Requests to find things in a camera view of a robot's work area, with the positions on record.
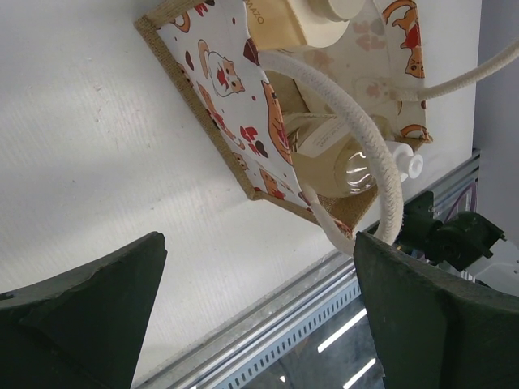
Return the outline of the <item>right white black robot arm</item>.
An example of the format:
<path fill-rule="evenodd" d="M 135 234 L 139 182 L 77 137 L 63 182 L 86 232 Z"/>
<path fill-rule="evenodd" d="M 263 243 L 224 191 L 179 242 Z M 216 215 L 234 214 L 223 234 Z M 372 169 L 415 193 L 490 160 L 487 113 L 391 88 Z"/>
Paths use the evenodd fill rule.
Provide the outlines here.
<path fill-rule="evenodd" d="M 433 266 L 502 293 L 518 295 L 518 247 L 505 232 L 472 211 L 434 217 L 433 193 L 405 205 L 397 244 Z"/>

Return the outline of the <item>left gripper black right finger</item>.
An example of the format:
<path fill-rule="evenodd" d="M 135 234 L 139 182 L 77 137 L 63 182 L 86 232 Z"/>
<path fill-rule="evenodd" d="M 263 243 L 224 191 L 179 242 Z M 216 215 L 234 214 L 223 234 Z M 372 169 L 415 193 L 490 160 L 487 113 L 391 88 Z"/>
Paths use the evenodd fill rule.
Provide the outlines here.
<path fill-rule="evenodd" d="M 516 388 L 518 299 L 369 233 L 354 263 L 387 388 Z"/>

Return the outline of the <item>brown canvas tote bag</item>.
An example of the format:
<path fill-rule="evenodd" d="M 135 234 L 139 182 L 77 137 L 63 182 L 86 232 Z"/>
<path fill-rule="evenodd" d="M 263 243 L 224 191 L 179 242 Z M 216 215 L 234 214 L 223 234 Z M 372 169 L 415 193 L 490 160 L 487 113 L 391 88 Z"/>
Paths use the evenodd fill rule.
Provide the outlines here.
<path fill-rule="evenodd" d="M 318 224 L 340 251 L 374 201 L 378 239 L 401 231 L 401 184 L 422 171 L 431 142 L 426 104 L 485 79 L 518 56 L 512 43 L 475 69 L 426 87 L 418 5 L 365 1 L 345 34 L 322 49 L 259 51 L 245 1 L 166 1 L 135 22 L 250 199 L 267 199 Z M 340 118 L 362 146 L 376 184 L 345 198 L 300 183 L 285 130 L 292 113 Z"/>

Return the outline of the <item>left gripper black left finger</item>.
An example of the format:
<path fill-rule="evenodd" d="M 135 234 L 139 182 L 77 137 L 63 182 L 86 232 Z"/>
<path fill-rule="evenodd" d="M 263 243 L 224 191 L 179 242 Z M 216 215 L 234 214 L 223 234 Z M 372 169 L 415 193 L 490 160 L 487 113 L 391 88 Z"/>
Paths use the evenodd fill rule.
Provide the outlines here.
<path fill-rule="evenodd" d="M 151 232 L 1 295 L 3 388 L 129 388 L 165 267 Z"/>

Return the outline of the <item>white cream jar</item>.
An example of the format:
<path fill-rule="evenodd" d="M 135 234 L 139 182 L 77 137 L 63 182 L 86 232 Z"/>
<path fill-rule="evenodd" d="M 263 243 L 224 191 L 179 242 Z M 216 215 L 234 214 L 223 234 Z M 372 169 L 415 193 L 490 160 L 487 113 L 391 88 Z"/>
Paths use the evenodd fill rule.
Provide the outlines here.
<path fill-rule="evenodd" d="M 302 37 L 298 46 L 322 49 L 333 45 L 364 4 L 364 0 L 290 1 Z"/>

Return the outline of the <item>beige sachet packet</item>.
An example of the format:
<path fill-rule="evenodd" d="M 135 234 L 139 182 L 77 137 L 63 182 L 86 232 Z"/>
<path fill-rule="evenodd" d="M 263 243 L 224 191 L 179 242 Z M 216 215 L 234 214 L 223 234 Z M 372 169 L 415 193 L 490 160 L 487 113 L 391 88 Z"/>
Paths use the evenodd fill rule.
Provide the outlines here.
<path fill-rule="evenodd" d="M 246 0 L 248 30 L 259 51 L 296 49 L 306 44 L 290 1 Z"/>

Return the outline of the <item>aluminium rail frame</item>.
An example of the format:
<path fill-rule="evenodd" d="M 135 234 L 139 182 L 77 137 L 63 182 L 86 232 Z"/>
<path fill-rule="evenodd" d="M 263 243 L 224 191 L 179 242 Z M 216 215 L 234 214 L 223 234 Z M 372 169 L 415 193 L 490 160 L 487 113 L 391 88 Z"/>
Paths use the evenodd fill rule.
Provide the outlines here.
<path fill-rule="evenodd" d="M 351 257 L 327 254 L 231 323 L 179 353 L 142 387 L 194 388 L 294 311 L 353 279 L 358 280 Z M 361 293 L 244 388 L 373 388 L 381 386 L 382 377 Z"/>

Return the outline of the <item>clear bottle white cap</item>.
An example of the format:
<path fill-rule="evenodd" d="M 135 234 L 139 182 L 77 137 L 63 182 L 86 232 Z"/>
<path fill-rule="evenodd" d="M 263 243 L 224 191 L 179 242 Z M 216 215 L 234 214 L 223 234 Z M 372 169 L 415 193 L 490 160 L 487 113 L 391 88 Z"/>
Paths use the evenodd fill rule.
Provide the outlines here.
<path fill-rule="evenodd" d="M 345 198 L 375 186 L 362 146 L 340 118 L 292 113 L 285 116 L 285 130 L 299 182 L 318 195 Z"/>

